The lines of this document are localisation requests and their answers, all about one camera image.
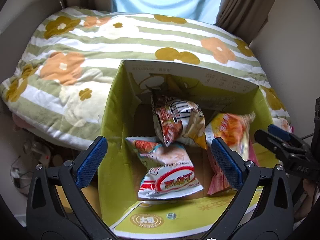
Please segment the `grey headboard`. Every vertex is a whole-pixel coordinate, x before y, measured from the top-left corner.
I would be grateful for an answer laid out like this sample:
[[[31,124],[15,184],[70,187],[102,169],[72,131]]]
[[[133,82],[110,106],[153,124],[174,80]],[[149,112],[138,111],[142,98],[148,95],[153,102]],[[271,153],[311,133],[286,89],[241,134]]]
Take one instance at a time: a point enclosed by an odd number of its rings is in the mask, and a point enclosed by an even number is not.
[[[37,27],[61,9],[60,0],[39,0],[27,7],[1,33],[1,81],[13,75]]]

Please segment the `shrimp chips bag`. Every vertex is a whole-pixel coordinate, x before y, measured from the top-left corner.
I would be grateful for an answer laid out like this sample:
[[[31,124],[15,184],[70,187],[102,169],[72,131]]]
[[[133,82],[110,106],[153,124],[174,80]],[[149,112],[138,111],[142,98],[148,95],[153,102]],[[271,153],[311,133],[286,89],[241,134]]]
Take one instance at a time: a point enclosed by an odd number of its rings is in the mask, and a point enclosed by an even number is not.
[[[194,165],[179,142],[167,147],[157,137],[127,137],[125,140],[146,167],[138,198],[167,200],[203,190]]]

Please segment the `floral striped quilt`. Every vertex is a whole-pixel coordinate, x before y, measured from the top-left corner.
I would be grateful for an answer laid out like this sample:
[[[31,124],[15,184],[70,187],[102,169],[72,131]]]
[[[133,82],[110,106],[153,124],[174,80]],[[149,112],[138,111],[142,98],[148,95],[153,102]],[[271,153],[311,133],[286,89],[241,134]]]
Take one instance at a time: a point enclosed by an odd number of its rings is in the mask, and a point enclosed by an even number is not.
[[[37,135],[77,149],[124,133],[154,89],[202,109],[255,113],[253,130],[290,116],[249,45],[195,20],[68,7],[33,28],[1,99]]]

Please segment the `orange sticks snack bag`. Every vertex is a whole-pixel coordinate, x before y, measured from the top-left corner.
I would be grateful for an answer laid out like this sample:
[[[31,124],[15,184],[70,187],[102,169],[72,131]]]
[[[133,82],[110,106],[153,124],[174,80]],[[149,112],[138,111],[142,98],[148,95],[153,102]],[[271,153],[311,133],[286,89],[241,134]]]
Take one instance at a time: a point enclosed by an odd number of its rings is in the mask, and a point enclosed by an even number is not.
[[[226,145],[247,161],[249,159],[249,128],[255,113],[237,115],[219,113],[205,128],[206,142],[210,147],[213,139],[220,137]]]

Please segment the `pink striped snack bag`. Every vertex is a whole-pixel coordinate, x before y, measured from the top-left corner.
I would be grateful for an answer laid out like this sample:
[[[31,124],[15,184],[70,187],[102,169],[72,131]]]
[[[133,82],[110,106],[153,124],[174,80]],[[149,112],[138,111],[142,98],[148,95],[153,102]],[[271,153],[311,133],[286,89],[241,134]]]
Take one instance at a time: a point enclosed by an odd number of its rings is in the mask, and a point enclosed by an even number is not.
[[[231,186],[226,176],[223,174],[223,171],[221,170],[216,160],[214,159],[210,148],[207,149],[207,154],[208,154],[208,160],[209,160],[210,166],[214,172],[214,175],[210,182],[209,189],[207,191],[207,194],[211,196],[216,193],[230,189]]]

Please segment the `green cardboard box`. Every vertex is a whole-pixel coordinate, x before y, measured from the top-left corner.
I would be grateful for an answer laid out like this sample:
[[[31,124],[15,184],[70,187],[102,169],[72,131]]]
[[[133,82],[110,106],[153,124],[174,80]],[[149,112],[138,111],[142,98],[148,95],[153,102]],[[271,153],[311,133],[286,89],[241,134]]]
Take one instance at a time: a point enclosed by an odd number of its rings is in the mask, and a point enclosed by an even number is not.
[[[213,171],[207,150],[192,141],[164,146],[156,135],[152,90],[215,111],[254,113],[249,132],[272,123],[257,84],[222,72],[169,61],[124,60],[108,94],[101,135],[107,154],[98,168],[102,219],[125,239],[170,239],[206,232],[234,191],[207,194]]]

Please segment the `right brown curtain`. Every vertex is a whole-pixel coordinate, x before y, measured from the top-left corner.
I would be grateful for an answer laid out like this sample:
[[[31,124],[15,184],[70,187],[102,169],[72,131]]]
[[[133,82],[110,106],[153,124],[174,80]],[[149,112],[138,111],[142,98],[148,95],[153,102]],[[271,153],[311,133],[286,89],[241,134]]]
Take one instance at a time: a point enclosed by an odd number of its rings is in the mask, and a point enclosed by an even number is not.
[[[250,44],[267,22],[275,0],[221,0],[218,27]]]

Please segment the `silver chips bag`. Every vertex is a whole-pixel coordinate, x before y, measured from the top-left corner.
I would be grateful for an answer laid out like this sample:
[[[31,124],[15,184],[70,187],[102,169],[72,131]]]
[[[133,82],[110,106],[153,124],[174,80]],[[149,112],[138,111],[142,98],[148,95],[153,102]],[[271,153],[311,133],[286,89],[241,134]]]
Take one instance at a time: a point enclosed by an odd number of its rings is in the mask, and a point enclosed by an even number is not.
[[[181,142],[207,149],[205,118],[198,104],[153,92],[151,106],[156,135],[165,146]]]

